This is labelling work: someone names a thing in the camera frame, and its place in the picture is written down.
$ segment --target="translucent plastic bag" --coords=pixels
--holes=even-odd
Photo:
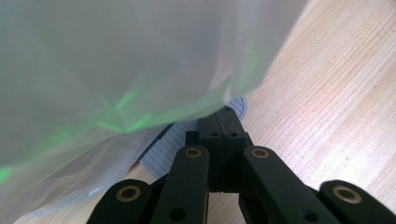
[[[125,156],[120,148],[128,144],[114,147],[102,182],[70,187],[97,173],[99,163],[88,163],[94,164],[90,169],[86,161],[106,160],[98,148],[108,149],[105,141],[116,134],[199,118],[258,86],[303,5],[2,0],[2,220],[116,182],[105,173],[131,165],[132,159],[118,164]],[[134,133],[131,150],[138,152],[156,132]],[[86,153],[92,154],[82,159]],[[70,164],[79,169],[69,170]],[[68,182],[56,181],[67,175]],[[64,189],[62,197],[40,197],[55,189]],[[21,195],[35,198],[21,205]]]

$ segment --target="wooden surface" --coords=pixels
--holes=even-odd
[[[396,213],[396,1],[310,1],[243,121],[305,184],[360,186]],[[141,165],[129,177],[153,181]],[[17,223],[84,223],[100,196]],[[209,223],[245,223],[211,195]]]

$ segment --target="wooden floor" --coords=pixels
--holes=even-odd
[[[396,2],[310,1],[244,128],[305,184],[342,179],[396,213]],[[129,177],[152,182],[136,165]],[[84,223],[100,196],[17,223]],[[237,195],[213,194],[208,223],[245,223]]]

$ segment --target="brass screw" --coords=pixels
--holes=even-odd
[[[134,190],[134,195],[132,195],[131,197],[125,197],[122,195],[122,193],[127,190],[127,189],[133,189]],[[117,200],[119,200],[122,203],[129,203],[131,201],[134,201],[135,199],[137,199],[140,196],[140,188],[138,186],[134,186],[134,185],[130,185],[130,186],[126,186],[123,187],[122,189],[120,189],[119,191],[117,191]]]
[[[355,190],[344,187],[342,185],[337,185],[332,188],[332,193],[346,203],[361,203],[362,198]]]
[[[198,148],[189,148],[184,154],[186,155],[186,157],[197,158],[202,155],[202,151]]]
[[[270,156],[270,154],[267,152],[267,150],[262,149],[262,148],[254,148],[251,150],[251,154],[254,157],[260,158],[260,159],[265,159]]]

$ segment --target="light wood grain tabletop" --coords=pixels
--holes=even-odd
[[[303,182],[341,179],[396,213],[396,1],[310,1],[243,120]],[[129,178],[153,182],[141,165]],[[16,223],[85,223],[101,195]],[[208,223],[245,223],[235,194],[211,194]]]

